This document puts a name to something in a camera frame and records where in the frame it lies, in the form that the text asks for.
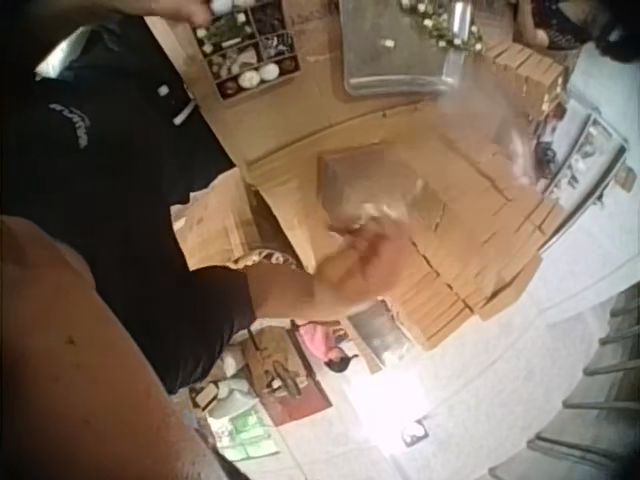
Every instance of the staircase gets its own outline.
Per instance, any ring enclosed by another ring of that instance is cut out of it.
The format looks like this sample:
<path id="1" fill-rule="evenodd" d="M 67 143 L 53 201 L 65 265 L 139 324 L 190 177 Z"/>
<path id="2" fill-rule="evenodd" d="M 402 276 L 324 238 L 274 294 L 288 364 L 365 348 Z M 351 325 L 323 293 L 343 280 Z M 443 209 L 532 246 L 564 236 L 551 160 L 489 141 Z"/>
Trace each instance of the staircase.
<path id="1" fill-rule="evenodd" d="M 477 480 L 616 478 L 640 446 L 639 311 L 636 284 L 616 299 L 609 332 L 562 410 L 526 448 Z"/>

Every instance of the white egg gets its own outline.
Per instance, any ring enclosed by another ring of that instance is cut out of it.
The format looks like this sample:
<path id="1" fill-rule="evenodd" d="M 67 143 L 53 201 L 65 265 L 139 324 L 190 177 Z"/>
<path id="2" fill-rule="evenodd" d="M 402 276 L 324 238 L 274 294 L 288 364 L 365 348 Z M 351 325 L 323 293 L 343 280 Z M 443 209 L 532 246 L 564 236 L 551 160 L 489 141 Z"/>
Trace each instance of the white egg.
<path id="1" fill-rule="evenodd" d="M 231 13 L 233 10 L 233 0 L 211 0 L 209 2 L 209 8 L 213 14 L 217 17 Z"/>
<path id="2" fill-rule="evenodd" d="M 260 84 L 260 74 L 255 70 L 247 70 L 238 77 L 238 85 L 245 90 L 256 88 Z"/>
<path id="3" fill-rule="evenodd" d="M 280 67 L 275 63 L 267 63 L 266 65 L 261 66 L 258 72 L 260 73 L 260 78 L 262 80 L 265 82 L 271 82 L 280 75 Z"/>

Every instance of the fist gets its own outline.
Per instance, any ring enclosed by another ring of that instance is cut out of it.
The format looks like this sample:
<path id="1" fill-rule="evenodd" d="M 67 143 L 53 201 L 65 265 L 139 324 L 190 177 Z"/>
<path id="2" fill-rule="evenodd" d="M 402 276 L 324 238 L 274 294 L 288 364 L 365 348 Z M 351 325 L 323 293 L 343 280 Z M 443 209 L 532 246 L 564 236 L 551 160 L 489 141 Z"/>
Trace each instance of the fist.
<path id="1" fill-rule="evenodd" d="M 406 225 L 375 218 L 339 233 L 344 244 L 318 265 L 314 274 L 317 287 L 351 309 L 389 293 L 413 248 Z"/>

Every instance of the blurred hand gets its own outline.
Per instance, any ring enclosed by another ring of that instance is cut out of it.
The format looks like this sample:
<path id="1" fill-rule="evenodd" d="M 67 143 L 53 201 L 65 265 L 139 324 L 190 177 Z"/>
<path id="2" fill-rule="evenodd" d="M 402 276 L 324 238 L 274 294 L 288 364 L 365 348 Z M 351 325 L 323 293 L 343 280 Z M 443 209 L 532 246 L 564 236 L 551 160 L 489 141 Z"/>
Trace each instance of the blurred hand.
<path id="1" fill-rule="evenodd" d="M 314 274 L 316 290 L 347 308 L 375 301 L 398 283 L 413 248 L 406 225 L 371 219 L 356 230 L 338 232 L 344 245 Z"/>
<path id="2" fill-rule="evenodd" d="M 206 0 L 80 0 L 94 6 L 115 10 L 129 15 L 157 16 L 194 27 L 203 27 L 211 20 L 209 2 Z"/>

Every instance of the pink shirt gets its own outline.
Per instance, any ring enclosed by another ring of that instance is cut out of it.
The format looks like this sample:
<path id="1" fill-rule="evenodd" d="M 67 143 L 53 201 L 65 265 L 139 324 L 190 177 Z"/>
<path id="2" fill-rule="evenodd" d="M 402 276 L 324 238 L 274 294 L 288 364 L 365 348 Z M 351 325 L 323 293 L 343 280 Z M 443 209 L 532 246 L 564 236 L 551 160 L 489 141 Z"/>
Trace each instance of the pink shirt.
<path id="1" fill-rule="evenodd" d="M 317 323 L 306 323 L 299 327 L 300 337 L 307 349 L 323 362 L 329 360 L 329 350 L 336 346 L 331 328 Z"/>

